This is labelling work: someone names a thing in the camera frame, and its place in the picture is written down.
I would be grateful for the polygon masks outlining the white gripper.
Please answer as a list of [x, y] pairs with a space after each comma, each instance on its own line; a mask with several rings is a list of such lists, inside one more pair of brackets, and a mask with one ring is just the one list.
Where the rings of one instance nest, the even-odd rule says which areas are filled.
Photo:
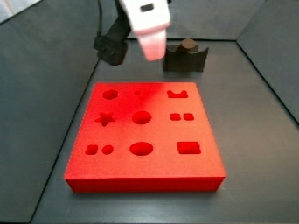
[[166, 0], [118, 0], [132, 32], [148, 61], [158, 60], [165, 52], [165, 29], [170, 24]]

